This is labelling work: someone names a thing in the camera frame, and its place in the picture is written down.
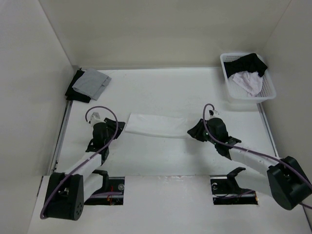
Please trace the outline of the white tank top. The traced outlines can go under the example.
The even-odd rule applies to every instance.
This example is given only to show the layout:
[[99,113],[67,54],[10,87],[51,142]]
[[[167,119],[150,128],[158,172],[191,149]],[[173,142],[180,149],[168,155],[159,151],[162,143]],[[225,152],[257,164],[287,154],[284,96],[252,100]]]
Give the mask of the white tank top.
[[124,131],[148,137],[189,138],[187,131],[194,125],[194,120],[183,117],[131,113]]

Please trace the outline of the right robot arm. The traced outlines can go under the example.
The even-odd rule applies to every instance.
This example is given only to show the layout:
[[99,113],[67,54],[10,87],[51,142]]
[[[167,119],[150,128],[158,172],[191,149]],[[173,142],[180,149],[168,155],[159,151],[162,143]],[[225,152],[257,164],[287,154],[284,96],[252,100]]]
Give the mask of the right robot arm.
[[230,136],[222,119],[200,119],[188,135],[201,142],[210,142],[223,157],[244,164],[260,173],[262,179],[237,176],[244,168],[228,173],[226,187],[232,193],[243,187],[270,195],[285,210],[292,210],[312,194],[312,184],[297,160],[291,156],[278,159],[242,146],[241,140]]

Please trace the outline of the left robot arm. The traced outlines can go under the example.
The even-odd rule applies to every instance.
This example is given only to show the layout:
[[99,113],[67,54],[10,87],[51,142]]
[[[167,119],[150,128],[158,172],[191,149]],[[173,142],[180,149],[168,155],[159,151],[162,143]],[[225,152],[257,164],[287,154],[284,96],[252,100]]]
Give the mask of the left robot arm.
[[108,192],[108,173],[99,167],[108,158],[111,140],[120,136],[126,123],[105,118],[91,120],[90,124],[93,138],[81,160],[64,172],[50,175],[41,219],[78,220],[85,201],[95,192],[101,195]]

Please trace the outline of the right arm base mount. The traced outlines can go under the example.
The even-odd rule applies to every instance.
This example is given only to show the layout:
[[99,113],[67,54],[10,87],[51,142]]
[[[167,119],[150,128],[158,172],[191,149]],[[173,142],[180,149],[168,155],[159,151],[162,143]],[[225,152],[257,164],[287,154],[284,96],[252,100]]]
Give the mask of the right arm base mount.
[[214,205],[257,205],[256,192],[240,188],[226,177],[210,179]]

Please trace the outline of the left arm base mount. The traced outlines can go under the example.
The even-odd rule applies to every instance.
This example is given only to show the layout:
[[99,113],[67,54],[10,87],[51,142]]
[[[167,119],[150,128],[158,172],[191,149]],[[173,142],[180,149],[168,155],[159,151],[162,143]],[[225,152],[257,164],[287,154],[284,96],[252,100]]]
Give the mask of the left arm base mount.
[[109,177],[104,185],[95,191],[84,205],[114,206],[123,205],[125,177]]

